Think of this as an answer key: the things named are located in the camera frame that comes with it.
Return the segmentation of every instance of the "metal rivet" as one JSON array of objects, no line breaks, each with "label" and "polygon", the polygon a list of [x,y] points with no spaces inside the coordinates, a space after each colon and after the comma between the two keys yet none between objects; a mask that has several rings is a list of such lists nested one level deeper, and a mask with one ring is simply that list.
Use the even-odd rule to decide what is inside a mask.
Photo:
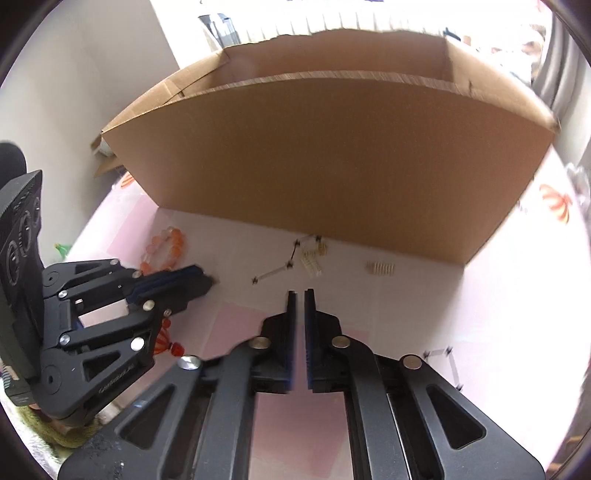
[{"label": "metal rivet", "polygon": [[264,350],[271,346],[271,341],[267,337],[254,337],[250,342],[248,342],[248,344],[251,346],[251,348]]},{"label": "metal rivet", "polygon": [[134,352],[139,352],[142,348],[144,348],[145,342],[142,337],[136,337],[131,340],[131,349]]},{"label": "metal rivet", "polygon": [[177,360],[177,365],[183,370],[196,370],[201,366],[201,359],[194,355],[185,355]]},{"label": "metal rivet", "polygon": [[351,340],[349,340],[344,335],[339,335],[334,337],[331,343],[336,348],[347,348],[349,345],[351,345]]},{"label": "metal rivet", "polygon": [[418,370],[421,368],[423,361],[419,356],[407,355],[402,359],[402,364],[409,370]]}]

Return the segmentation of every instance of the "cardboard box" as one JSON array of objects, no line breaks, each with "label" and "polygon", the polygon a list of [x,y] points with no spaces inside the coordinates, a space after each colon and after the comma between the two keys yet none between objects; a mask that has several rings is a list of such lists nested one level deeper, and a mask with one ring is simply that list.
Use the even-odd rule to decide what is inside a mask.
[{"label": "cardboard box", "polygon": [[336,30],[216,52],[103,137],[162,207],[465,264],[557,130],[466,45]]}]

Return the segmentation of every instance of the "white table surface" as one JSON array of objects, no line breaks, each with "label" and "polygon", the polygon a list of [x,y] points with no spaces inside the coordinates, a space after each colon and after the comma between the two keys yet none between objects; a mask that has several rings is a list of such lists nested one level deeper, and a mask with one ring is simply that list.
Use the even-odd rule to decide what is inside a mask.
[{"label": "white table surface", "polygon": [[[560,223],[541,200],[547,183],[574,198],[552,150],[514,209],[464,269],[327,239],[323,274],[295,268],[257,285],[251,278],[289,259],[300,233],[158,209],[137,185],[117,184],[73,246],[69,261],[121,259],[138,267],[152,235],[176,226],[186,235],[181,266],[196,263],[220,283],[172,318],[173,341],[204,358],[256,335],[266,316],[298,292],[295,390],[261,395],[252,444],[251,479],[352,478],[341,394],[306,390],[303,293],[339,317],[346,334],[375,353],[453,347],[462,393],[547,467],[568,429],[589,361],[589,239],[576,206]],[[370,275],[368,261],[392,262],[392,277]],[[84,318],[111,318],[108,308]],[[119,398],[130,402],[174,362],[168,353]],[[433,366],[452,380],[449,363]]]}]

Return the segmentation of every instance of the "orange decoration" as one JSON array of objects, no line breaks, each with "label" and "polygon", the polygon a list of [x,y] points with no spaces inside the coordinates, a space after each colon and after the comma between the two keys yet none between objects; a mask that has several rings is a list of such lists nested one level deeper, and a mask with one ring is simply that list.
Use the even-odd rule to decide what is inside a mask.
[{"label": "orange decoration", "polygon": [[[159,268],[151,265],[152,256],[156,254],[158,249],[170,240],[171,247],[168,252],[168,257],[164,260]],[[145,253],[142,255],[142,261],[139,266],[144,275],[149,273],[173,270],[176,267],[178,260],[183,255],[183,247],[185,244],[184,235],[178,228],[169,227],[162,230],[159,235],[154,235],[150,240],[150,244],[146,246]]]},{"label": "orange decoration", "polygon": [[126,172],[125,175],[121,177],[121,188],[126,189],[129,187],[133,182],[135,182],[135,178],[131,176],[131,173]]},{"label": "orange decoration", "polygon": [[544,203],[548,205],[558,221],[566,225],[570,219],[569,205],[573,204],[570,196],[567,193],[561,194],[546,184],[540,185],[540,193]]},{"label": "orange decoration", "polygon": [[164,326],[160,329],[154,345],[154,355],[158,355],[169,350],[172,356],[183,356],[184,348],[180,343],[170,341],[170,334]]},{"label": "orange decoration", "polygon": [[172,247],[170,247],[170,256],[172,258],[177,259],[181,256],[182,253],[183,253],[183,251],[177,245],[173,245]]},{"label": "orange decoration", "polygon": [[140,263],[139,269],[142,271],[142,273],[144,275],[148,275],[148,274],[152,273],[152,267],[150,267],[150,264],[147,262]]}]

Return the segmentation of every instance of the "black bracket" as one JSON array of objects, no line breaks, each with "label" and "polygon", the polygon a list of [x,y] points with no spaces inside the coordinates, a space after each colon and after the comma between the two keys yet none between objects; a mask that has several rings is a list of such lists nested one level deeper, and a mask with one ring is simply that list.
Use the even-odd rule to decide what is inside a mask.
[{"label": "black bracket", "polygon": [[[295,294],[226,356],[182,357],[59,480],[245,480],[257,392],[290,388]],[[342,392],[355,480],[543,480],[537,460],[417,355],[375,355],[305,298],[309,387]]]},{"label": "black bracket", "polygon": [[[35,402],[46,415],[69,426],[91,421],[152,368],[163,316],[186,309],[213,284],[195,265],[143,277],[117,259],[56,264],[41,276],[40,360],[28,378],[7,376],[5,390],[13,402]],[[128,314],[82,326],[81,315],[123,299]]]},{"label": "black bracket", "polygon": [[259,336],[208,361],[181,357],[74,452],[60,480],[248,477],[256,393],[291,387],[296,294]]},{"label": "black bracket", "polygon": [[419,356],[375,355],[305,298],[308,383],[343,392],[355,480],[543,480],[538,461]]}]

